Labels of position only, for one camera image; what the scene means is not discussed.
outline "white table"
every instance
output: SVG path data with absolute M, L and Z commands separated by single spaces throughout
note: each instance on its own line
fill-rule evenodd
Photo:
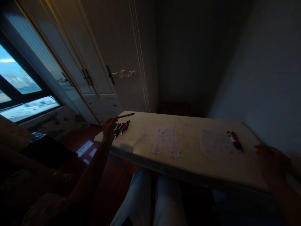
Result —
M 130 114 L 124 111 L 120 115 Z M 128 131 L 113 141 L 111 152 L 134 164 L 194 184 L 225 190 L 249 189 L 268 194 L 255 154 L 256 136 L 243 123 L 218 119 L 196 118 L 135 112 L 135 115 L 119 119 L 118 123 L 130 120 Z M 181 157 L 152 153 L 158 126 L 169 126 L 176 130 Z M 202 129 L 219 133 L 234 131 L 244 147 L 239 155 L 240 167 L 220 164 L 202 151 L 200 138 Z M 102 140 L 102 134 L 95 141 Z

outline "pen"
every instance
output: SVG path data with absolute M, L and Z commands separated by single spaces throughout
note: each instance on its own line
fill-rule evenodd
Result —
M 236 141 L 234 140 L 232 134 L 231 134 L 229 131 L 227 131 L 227 134 L 229 135 L 229 137 L 230 137 L 231 141 L 233 142 L 233 144 L 235 145 L 235 147 L 236 147 L 237 149 L 239 149 L 238 144 L 237 144 Z
M 126 123 L 123 125 L 122 131 L 121 131 L 121 135 L 124 134 L 125 128 L 126 128 L 126 124 L 127 124 L 127 123 L 128 123 L 128 122 L 126 122 Z
M 242 147 L 241 143 L 239 142 L 239 139 L 238 139 L 238 136 L 236 135 L 236 133 L 234 133 L 234 132 L 232 131 L 232 135 L 233 135 L 233 138 L 234 138 L 234 140 L 236 141 L 236 143 L 237 143 L 239 149 L 242 150 L 242 151 L 244 151 L 244 148 Z
M 131 113 L 131 114 L 128 114 L 128 115 L 119 116 L 118 118 L 128 117 L 128 116 L 132 116 L 132 115 L 134 115 L 134 114 L 135 114 L 135 113 Z
M 122 130 L 122 127 L 123 127 L 123 124 L 121 124 L 121 126 L 119 127 L 119 130 L 117 131 L 116 135 L 115 135 L 115 139 L 118 137 L 118 135 L 120 134 L 121 130 Z
M 127 132 L 127 130 L 128 130 L 129 123 L 130 123 L 130 120 L 128 120 L 128 123 L 126 124 L 125 132 Z
M 121 124 L 118 123 L 116 129 L 114 130 L 114 135 L 117 133 L 117 131 L 119 130 L 119 127 L 120 127 L 120 126 L 121 126 Z

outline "window frame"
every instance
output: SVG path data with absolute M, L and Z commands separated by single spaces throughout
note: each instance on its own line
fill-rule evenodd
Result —
M 63 106 L 61 100 L 52 92 L 52 90 L 47 86 L 44 80 L 37 74 L 37 72 L 32 68 L 30 63 L 24 58 L 24 56 L 17 50 L 17 48 L 11 43 L 5 34 L 0 31 L 0 44 L 2 47 L 13 57 L 13 59 L 23 68 L 23 70 L 35 81 L 35 83 L 42 89 L 41 91 L 22 94 L 20 93 L 12 84 L 10 84 L 4 77 L 0 76 L 0 90 L 4 92 L 11 100 L 0 103 L 0 111 L 11 109 L 28 102 L 52 96 L 54 100 L 59 104 L 55 108 L 40 112 L 36 115 L 30 116 L 28 118 L 22 119 L 17 124 L 21 124 L 47 112 L 53 111 L 57 108 Z

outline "white wardrobe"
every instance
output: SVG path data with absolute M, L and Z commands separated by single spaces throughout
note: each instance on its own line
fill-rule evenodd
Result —
M 124 110 L 157 112 L 152 0 L 17 0 L 101 125 Z

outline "red pen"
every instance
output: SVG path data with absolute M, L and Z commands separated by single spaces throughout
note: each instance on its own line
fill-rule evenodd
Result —
M 134 115 L 134 114 L 135 114 L 135 113 L 131 113 L 131 114 L 128 114 L 128 115 L 119 116 L 118 118 L 128 117 L 128 116 L 132 116 L 132 115 Z
M 121 131 L 121 135 L 124 133 L 124 130 L 126 128 L 126 124 L 127 124 L 127 122 L 123 125 L 122 131 Z
M 241 143 L 239 142 L 239 139 L 238 139 L 238 136 L 236 135 L 236 133 L 234 133 L 234 132 L 232 131 L 232 135 L 233 135 L 234 140 L 235 140 L 236 143 L 238 144 L 239 149 L 241 149 L 241 150 L 243 151 L 244 148 L 242 147 Z

